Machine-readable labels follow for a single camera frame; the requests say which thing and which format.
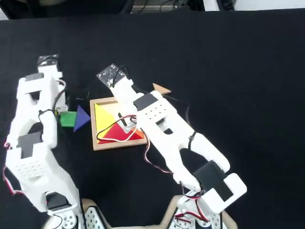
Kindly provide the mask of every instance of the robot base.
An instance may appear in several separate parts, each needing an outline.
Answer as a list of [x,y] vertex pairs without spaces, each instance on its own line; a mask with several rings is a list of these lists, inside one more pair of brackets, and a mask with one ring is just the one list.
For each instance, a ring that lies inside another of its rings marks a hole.
[[[176,208],[176,211],[173,214],[171,221],[166,229],[221,229],[219,214],[214,214],[213,217],[210,219],[210,222],[208,223],[201,222],[201,225],[199,225],[194,220],[191,223],[188,223],[175,219],[174,216],[179,213],[182,212]],[[231,229],[231,228],[227,228],[227,226],[223,222],[223,229]]]
[[[177,201],[182,196],[174,196],[167,208],[167,211],[159,225],[151,225],[146,227],[141,226],[134,226],[134,227],[116,227],[112,228],[110,224],[106,221],[105,217],[97,207],[94,201],[90,199],[82,199],[82,205],[86,217],[86,226],[87,229],[195,229],[198,227],[195,226],[187,226],[184,225],[184,222],[174,222],[174,215],[179,213],[177,210]],[[56,228],[61,222],[61,219],[58,217],[51,217],[43,229],[53,229]],[[212,227],[208,227],[209,225],[206,224],[206,228],[208,229],[220,229],[220,219],[219,215],[214,215],[211,219],[211,223],[213,223]],[[224,211],[223,212],[223,229],[237,229],[237,224],[234,220]]]

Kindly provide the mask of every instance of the black tablecloth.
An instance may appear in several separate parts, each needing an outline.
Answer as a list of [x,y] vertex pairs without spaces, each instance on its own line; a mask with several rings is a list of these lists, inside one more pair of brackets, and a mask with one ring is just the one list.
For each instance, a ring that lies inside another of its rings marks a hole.
[[[90,99],[111,96],[96,73],[126,64],[139,87],[155,82],[190,101],[192,125],[248,186],[227,209],[240,228],[293,228],[304,221],[304,23],[305,10],[1,21],[0,140],[14,117],[18,79],[36,72],[38,56],[60,54],[68,89],[88,88]],[[183,115],[185,107],[173,104]],[[66,133],[72,146],[58,157],[82,198],[113,226],[160,223],[181,191],[144,162],[144,146],[93,152],[90,125]],[[154,148],[149,157],[164,166]],[[191,171],[204,163],[188,150],[182,157]],[[0,198],[1,228],[39,228],[46,219],[4,182]]]

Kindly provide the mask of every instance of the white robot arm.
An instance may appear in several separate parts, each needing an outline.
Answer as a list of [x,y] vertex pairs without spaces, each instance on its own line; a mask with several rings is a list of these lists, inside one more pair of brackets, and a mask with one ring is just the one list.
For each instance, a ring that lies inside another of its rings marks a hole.
[[[19,80],[16,115],[5,143],[6,167],[18,179],[19,193],[40,212],[61,218],[65,229],[85,228],[78,189],[51,151],[57,146],[54,112],[67,110],[57,55],[40,57],[38,70]],[[43,129],[29,134],[38,122]]]
[[[136,126],[154,144],[164,157],[167,167],[177,183],[190,189],[188,196],[204,190],[196,203],[183,197],[178,202],[180,213],[197,212],[197,206],[208,218],[231,205],[246,191],[246,185],[237,174],[226,175],[230,164],[225,156],[202,134],[195,132],[178,114],[176,109],[158,91],[136,93],[133,82],[114,64],[97,77],[111,90],[121,105],[120,114],[136,115]],[[135,124],[129,120],[119,122],[125,132]],[[190,148],[209,162],[192,175],[183,165],[180,150]]]

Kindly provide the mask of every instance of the red triangle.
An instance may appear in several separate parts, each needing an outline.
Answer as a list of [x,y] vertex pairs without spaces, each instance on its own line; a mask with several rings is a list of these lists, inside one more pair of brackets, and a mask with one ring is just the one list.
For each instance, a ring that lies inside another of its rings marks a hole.
[[[132,133],[132,131],[130,131],[129,133],[125,133],[123,131],[123,129],[120,127],[120,125],[116,123],[105,134],[104,138],[114,138],[114,139],[118,139],[118,140],[125,140],[126,138],[128,138],[128,136],[131,133]],[[131,138],[129,140],[137,140],[137,139],[142,139],[142,137],[140,137],[136,133],[134,133],[133,136],[131,136]],[[99,144],[110,143],[110,142],[114,142],[114,141],[103,140],[103,141],[99,141]]]

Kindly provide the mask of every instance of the wood board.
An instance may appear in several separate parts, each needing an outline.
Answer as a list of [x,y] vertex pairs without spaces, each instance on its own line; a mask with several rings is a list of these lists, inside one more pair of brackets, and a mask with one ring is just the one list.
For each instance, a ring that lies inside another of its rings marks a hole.
[[96,140],[97,131],[96,131],[96,121],[95,121],[95,107],[94,107],[95,104],[97,104],[97,105],[111,105],[112,104],[114,106],[111,109],[115,109],[115,105],[116,104],[118,105],[118,103],[114,97],[90,100],[92,145],[93,145],[94,151],[146,144],[146,138],[137,139],[137,140],[129,140],[127,142],[111,142],[111,143],[98,144],[98,142]]

